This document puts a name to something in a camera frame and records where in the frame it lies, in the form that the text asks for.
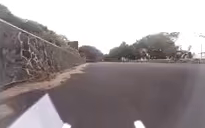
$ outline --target greenery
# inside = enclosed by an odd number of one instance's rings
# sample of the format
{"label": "greenery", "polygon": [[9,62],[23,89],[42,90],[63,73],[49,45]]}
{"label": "greenery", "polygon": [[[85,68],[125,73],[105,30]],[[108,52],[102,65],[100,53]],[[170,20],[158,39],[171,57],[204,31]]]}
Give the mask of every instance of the greenery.
{"label": "greenery", "polygon": [[128,59],[140,59],[148,57],[150,59],[165,59],[174,57],[178,46],[175,41],[178,39],[179,32],[158,33],[148,35],[140,40],[136,40],[132,45],[122,42],[120,46],[110,50],[106,58],[126,57]]}
{"label": "greenery", "polygon": [[32,34],[40,36],[41,38],[56,44],[57,46],[66,45],[68,41],[67,37],[64,35],[58,35],[52,30],[40,23],[32,20],[21,19],[13,15],[7,7],[0,4],[0,18],[23,29]]}
{"label": "greenery", "polygon": [[101,61],[103,59],[103,53],[93,46],[81,46],[79,53],[82,57],[85,57],[87,61]]}

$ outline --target vegetation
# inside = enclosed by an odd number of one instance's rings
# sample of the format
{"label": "vegetation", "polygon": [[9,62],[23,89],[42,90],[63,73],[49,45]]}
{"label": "vegetation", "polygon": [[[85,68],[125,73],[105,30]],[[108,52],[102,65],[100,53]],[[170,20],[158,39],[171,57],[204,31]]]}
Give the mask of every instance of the vegetation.
{"label": "vegetation", "polygon": [[85,57],[87,61],[101,61],[103,59],[103,53],[93,46],[81,46],[79,53],[82,57]]}
{"label": "vegetation", "polygon": [[56,44],[57,46],[66,45],[68,39],[64,35],[58,35],[55,32],[35,21],[21,19],[13,15],[7,7],[0,4],[0,18],[32,34]]}
{"label": "vegetation", "polygon": [[136,40],[132,45],[128,45],[122,42],[120,46],[110,50],[109,55],[106,58],[118,58],[121,57],[129,59],[165,59],[175,56],[178,50],[178,46],[175,45],[175,41],[179,36],[179,32],[172,33],[158,33],[148,35],[140,40]]}

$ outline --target road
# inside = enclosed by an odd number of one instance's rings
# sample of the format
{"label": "road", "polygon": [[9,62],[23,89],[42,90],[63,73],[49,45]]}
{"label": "road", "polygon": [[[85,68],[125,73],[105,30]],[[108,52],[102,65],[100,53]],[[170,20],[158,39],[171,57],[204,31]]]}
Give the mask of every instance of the road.
{"label": "road", "polygon": [[92,63],[49,94],[72,128],[205,128],[205,65]]}

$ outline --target rock wall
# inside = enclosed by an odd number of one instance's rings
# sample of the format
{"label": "rock wall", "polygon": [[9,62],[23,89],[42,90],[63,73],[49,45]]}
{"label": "rock wall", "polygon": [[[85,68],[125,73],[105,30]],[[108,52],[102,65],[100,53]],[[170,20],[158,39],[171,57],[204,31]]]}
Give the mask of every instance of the rock wall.
{"label": "rock wall", "polygon": [[0,88],[46,78],[81,63],[77,50],[58,47],[0,21]]}

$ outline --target overcast sky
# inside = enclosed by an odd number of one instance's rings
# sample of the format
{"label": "overcast sky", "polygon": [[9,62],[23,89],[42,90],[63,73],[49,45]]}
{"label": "overcast sky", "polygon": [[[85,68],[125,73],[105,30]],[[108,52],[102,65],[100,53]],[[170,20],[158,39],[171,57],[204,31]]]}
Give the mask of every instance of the overcast sky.
{"label": "overcast sky", "polygon": [[80,45],[104,53],[122,41],[132,44],[147,34],[182,32],[177,44],[200,51],[205,39],[205,0],[0,0],[15,15],[35,20]]}

